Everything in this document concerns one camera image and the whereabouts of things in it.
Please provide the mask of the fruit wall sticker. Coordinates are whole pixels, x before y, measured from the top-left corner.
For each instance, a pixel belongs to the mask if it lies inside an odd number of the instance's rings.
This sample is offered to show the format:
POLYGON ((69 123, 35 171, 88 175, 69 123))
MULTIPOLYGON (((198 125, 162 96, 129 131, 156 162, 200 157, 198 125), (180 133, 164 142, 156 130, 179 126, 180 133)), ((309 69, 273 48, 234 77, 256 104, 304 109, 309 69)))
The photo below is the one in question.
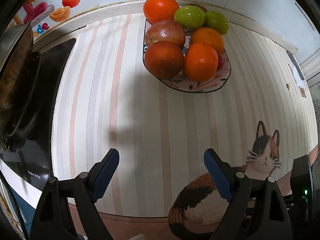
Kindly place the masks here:
POLYGON ((65 22, 81 0, 26 0, 6 29, 30 24, 34 39, 48 32, 56 23, 65 22))

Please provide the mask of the floral oval plate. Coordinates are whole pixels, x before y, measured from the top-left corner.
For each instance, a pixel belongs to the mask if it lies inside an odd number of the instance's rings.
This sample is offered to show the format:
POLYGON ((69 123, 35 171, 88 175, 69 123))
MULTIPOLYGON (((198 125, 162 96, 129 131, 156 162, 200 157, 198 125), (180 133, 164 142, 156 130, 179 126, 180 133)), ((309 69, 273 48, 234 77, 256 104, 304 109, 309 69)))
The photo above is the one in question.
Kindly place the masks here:
MULTIPOLYGON (((220 14, 223 14, 224 17, 227 20, 229 20, 230 16, 227 16, 228 11, 225 11, 222 8, 218 8, 218 7, 209 8, 207 6, 205 9, 208 9, 208 11, 217 11, 220 14)), ((147 31, 151 28, 151 26, 152 24, 147 19, 145 19, 144 35, 146 35, 147 31)), ((189 48, 190 38, 193 31, 190 29, 184 29, 184 31, 185 31, 185 44, 182 49, 182 52, 185 56, 189 48)), ((144 37, 143 38, 143 54, 142 54, 144 67, 145 67, 145 52, 147 49, 148 49, 148 45, 146 44, 146 37, 144 37)), ((212 93, 212 92, 218 91, 229 80, 232 72, 231 63, 229 61, 226 50, 224 49, 224 52, 219 56, 222 58, 223 65, 219 70, 216 71, 213 77, 211 77, 209 80, 205 82, 192 81, 188 77, 186 77, 182 71, 180 71, 179 74, 177 74, 175 77, 172 77, 170 79, 160 79, 158 77, 155 77, 155 78, 159 80, 162 84, 166 85, 167 87, 180 92, 204 94, 204 93, 212 93)))

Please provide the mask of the steel wok pan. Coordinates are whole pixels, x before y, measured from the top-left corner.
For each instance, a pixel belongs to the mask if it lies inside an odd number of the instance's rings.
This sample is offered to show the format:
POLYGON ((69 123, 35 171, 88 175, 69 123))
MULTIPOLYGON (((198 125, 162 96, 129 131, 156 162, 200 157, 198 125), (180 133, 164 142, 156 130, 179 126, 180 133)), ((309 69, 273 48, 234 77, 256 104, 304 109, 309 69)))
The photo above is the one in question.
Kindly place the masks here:
POLYGON ((26 62, 33 52, 33 31, 30 23, 19 24, 1 36, 1 131, 20 102, 26 62))

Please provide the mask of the small orange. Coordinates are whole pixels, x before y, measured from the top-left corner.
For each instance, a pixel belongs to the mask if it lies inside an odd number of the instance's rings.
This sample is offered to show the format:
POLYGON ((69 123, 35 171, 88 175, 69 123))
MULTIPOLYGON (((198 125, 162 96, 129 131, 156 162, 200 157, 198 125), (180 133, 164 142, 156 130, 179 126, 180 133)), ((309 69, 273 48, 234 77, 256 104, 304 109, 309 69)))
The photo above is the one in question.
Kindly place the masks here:
POLYGON ((225 48, 222 35, 217 30, 209 27, 196 29, 192 33, 189 44, 194 43, 208 44, 216 50, 218 55, 222 54, 225 48))

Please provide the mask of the green apple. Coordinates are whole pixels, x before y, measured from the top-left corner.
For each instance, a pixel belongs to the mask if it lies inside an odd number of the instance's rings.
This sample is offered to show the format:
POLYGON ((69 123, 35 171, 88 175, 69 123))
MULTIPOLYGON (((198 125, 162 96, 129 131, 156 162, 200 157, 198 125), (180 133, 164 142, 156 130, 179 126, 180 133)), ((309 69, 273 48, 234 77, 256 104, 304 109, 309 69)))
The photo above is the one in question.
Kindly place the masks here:
POLYGON ((206 21, 204 25, 206 27, 215 29, 221 35, 225 35, 228 33, 230 28, 230 23, 222 13, 218 11, 207 11, 205 15, 206 15, 206 21))
POLYGON ((206 15, 199 7, 194 5, 185 5, 176 10, 174 13, 174 20, 183 28, 197 29, 204 25, 206 15))

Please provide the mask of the black gas stove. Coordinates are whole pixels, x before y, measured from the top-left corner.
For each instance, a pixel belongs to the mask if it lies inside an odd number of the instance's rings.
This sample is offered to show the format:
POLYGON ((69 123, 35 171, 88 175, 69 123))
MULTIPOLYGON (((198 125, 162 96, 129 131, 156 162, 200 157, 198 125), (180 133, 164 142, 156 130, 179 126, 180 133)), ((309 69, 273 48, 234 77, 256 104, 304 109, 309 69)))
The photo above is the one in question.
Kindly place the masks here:
POLYGON ((1 137, 1 160, 39 190, 53 175, 53 112, 63 71, 75 45, 71 38, 44 53, 31 55, 21 105, 1 137))

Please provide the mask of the striped cat table mat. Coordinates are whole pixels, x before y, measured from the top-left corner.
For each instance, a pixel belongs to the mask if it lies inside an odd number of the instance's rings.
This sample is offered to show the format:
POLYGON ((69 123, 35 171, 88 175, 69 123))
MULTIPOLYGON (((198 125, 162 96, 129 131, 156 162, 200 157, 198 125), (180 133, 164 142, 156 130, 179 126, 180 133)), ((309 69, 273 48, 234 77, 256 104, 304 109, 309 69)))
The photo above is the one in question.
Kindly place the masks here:
POLYGON ((184 93, 145 69, 144 23, 142 14, 128 14, 57 33, 58 42, 76 42, 54 109, 54 175, 74 178, 116 148, 120 163, 98 210, 164 217, 185 185, 205 173, 206 149, 243 165, 262 121, 268 135, 279 131, 280 165, 271 175, 289 193, 294 159, 318 155, 312 98, 293 75, 290 44, 258 22, 233 23, 224 37, 231 65, 225 85, 184 93))

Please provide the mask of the orange with stem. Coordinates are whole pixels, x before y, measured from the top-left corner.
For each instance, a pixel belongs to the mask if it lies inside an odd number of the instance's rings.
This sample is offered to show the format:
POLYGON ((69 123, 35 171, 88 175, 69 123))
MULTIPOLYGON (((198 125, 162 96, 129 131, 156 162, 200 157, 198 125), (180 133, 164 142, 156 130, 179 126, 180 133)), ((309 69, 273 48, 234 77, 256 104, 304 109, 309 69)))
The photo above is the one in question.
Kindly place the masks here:
POLYGON ((143 13, 149 23, 155 24, 162 20, 173 20, 179 8, 176 0, 146 0, 143 13))

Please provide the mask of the red apple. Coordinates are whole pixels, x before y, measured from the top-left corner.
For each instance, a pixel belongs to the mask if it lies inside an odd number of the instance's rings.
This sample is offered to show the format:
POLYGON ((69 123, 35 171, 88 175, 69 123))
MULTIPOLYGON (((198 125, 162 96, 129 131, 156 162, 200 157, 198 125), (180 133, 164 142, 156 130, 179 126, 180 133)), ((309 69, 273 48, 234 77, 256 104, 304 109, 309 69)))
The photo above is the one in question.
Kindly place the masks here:
POLYGON ((183 48, 185 31, 175 20, 162 20, 153 24, 145 33, 145 44, 148 47, 158 41, 169 41, 183 48))

